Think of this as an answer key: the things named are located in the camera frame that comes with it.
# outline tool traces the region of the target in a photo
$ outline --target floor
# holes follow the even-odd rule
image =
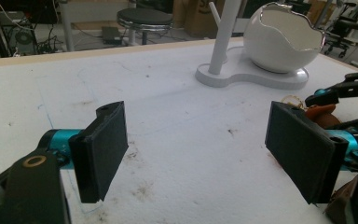
[[[126,30],[119,30],[122,36],[127,36]],[[66,51],[64,44],[63,29],[60,24],[47,25],[38,24],[35,29],[35,36],[38,43],[45,43],[46,46],[50,46],[45,52],[63,52]],[[75,43],[75,50],[89,50],[89,49],[107,49],[107,48],[121,48],[123,46],[105,45],[102,41],[101,30],[73,30],[73,37]],[[148,35],[147,44],[160,44],[170,43],[178,41],[200,40],[202,38],[194,38],[189,36],[183,28],[171,29],[165,33],[151,33]],[[141,44],[142,36],[137,34],[136,42]],[[321,53],[324,53],[327,47],[324,47]],[[328,55],[331,58],[342,61],[347,64],[351,64],[358,67],[358,44],[350,46],[347,54],[343,58],[339,58],[338,55],[341,49],[333,49]]]
[[[128,36],[128,30],[119,29],[120,34],[123,37]],[[101,30],[78,30],[73,29],[73,39],[75,50],[89,50],[89,49],[109,49],[109,48],[121,48],[124,46],[114,46],[106,45],[102,40],[102,31]],[[65,38],[63,34],[63,29],[60,24],[47,25],[47,24],[38,24],[35,29],[35,36],[38,43],[48,41],[50,39],[51,48],[57,49],[57,52],[66,51]],[[190,41],[190,40],[200,40],[203,38],[195,38],[188,35],[183,28],[173,28],[167,32],[155,32],[149,33],[147,36],[147,44],[161,44],[161,43],[172,43],[179,41]],[[136,33],[136,43],[141,45],[142,34]]]

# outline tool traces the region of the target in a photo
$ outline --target white table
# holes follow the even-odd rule
[[[62,171],[74,223],[330,223],[266,149],[269,107],[354,68],[319,55],[299,91],[214,89],[194,78],[212,51],[208,40],[0,59],[0,172],[45,131],[85,128],[97,107],[123,100],[130,147],[105,202],[79,203],[74,173]],[[336,115],[357,119],[358,99],[341,101]]]

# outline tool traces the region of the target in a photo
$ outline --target white lamp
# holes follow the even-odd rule
[[[228,41],[231,38],[231,34],[232,34],[232,30],[234,27],[234,23],[236,20],[236,16],[238,13],[238,8],[241,5],[241,0],[230,0],[230,1],[226,1],[225,2],[225,6],[223,8],[223,13],[222,13],[222,18],[221,21],[218,24],[218,32],[217,32],[217,37],[216,37],[216,41],[214,44],[214,48],[213,48],[213,55],[212,55],[212,59],[211,59],[211,63],[205,63],[205,64],[201,64],[196,72],[196,79],[208,86],[211,87],[225,87],[233,82],[238,82],[238,81],[248,81],[248,82],[254,82],[256,84],[259,85],[264,85],[264,86],[268,86],[271,88],[276,88],[276,89],[286,89],[286,90],[297,90],[297,89],[301,89],[302,87],[304,87],[308,81],[309,78],[309,74],[307,72],[307,70],[305,70],[302,67],[298,67],[296,69],[293,70],[275,70],[275,69],[270,69],[270,67],[267,66],[263,66],[264,64],[260,64],[257,63],[257,61],[255,61],[254,58],[252,58],[252,56],[254,55],[250,55],[249,53],[253,53],[253,52],[248,52],[247,48],[246,48],[246,44],[245,47],[244,46],[240,46],[240,47],[234,47],[234,48],[230,48],[227,49],[228,46]],[[253,26],[255,25],[259,25],[256,21],[261,21],[261,14],[263,13],[263,9],[265,10],[276,10],[278,11],[278,13],[282,13],[282,17],[285,20],[286,16],[298,16],[298,17],[304,17],[302,15],[296,14],[291,12],[290,10],[286,10],[285,6],[273,3],[273,4],[267,4],[263,7],[261,7],[259,10],[257,10],[257,12],[254,14],[254,16],[250,19],[250,22],[245,30],[244,28],[244,42],[246,43],[246,36],[247,36],[247,30],[250,30],[250,32],[254,32],[255,29],[252,30],[252,28],[254,28]],[[317,40],[315,42],[315,40],[312,40],[313,43],[317,43],[317,46],[314,48],[307,48],[307,49],[296,49],[298,51],[298,55],[301,56],[302,55],[306,55],[305,58],[307,58],[306,63],[302,63],[300,66],[303,66],[307,63],[309,63],[310,61],[312,61],[317,53],[320,51],[321,47],[323,46],[323,42],[324,42],[324,34],[320,31],[316,31],[314,29],[312,29],[310,27],[310,23],[308,21],[308,19],[301,18],[301,20],[305,20],[308,24],[308,27],[302,27],[303,31],[304,29],[308,29],[310,28],[312,30],[312,32],[318,32],[319,35],[315,35]],[[273,31],[276,32],[271,32],[272,34],[277,34],[280,33],[282,34],[283,38],[287,40],[287,42],[289,42],[290,46],[290,40],[288,40],[287,36],[285,36],[285,34],[283,34],[282,32],[280,32],[280,28],[279,27],[271,27],[270,25],[264,25],[262,24],[262,26],[265,26],[265,28],[267,29],[272,29]],[[268,36],[262,36],[263,38],[260,38],[260,40],[264,40],[264,41],[270,41],[271,43],[274,43],[274,39],[269,39]],[[280,48],[271,48],[271,45],[264,45],[263,43],[259,43],[258,46],[258,50],[264,50],[264,56],[265,59],[268,61],[269,60],[269,56],[273,55],[270,54],[269,51],[273,51],[273,50],[281,50]],[[257,57],[260,57],[261,51],[258,51],[257,53]],[[284,58],[287,52],[285,52],[284,50],[281,52],[281,58]],[[294,57],[295,54],[290,54],[287,55],[286,57]]]

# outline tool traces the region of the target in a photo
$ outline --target stool seat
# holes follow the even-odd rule
[[[172,16],[149,8],[126,8],[120,10],[117,17],[125,21],[147,25],[170,25],[172,23]]]
[[[142,44],[145,45],[147,32],[168,31],[172,28],[172,16],[150,8],[126,8],[117,13],[117,23],[142,32]]]

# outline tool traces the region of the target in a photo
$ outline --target metal stool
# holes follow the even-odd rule
[[[149,8],[126,8],[117,13],[118,24],[142,32],[142,45],[146,45],[147,32],[168,31],[172,16]]]

